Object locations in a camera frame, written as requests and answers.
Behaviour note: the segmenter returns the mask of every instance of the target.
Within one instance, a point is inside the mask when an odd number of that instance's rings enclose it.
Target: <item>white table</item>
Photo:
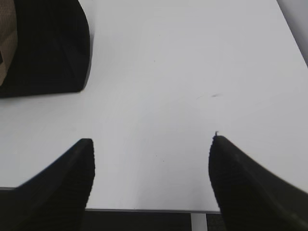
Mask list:
[[[308,69],[275,0],[81,4],[88,85],[0,100],[1,187],[93,138],[87,208],[218,211],[207,164],[219,131],[308,192]]]

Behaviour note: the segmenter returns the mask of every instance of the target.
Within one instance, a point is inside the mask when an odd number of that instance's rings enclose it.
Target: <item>brown cushion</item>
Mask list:
[[[0,86],[17,48],[17,22],[13,0],[0,1]]]

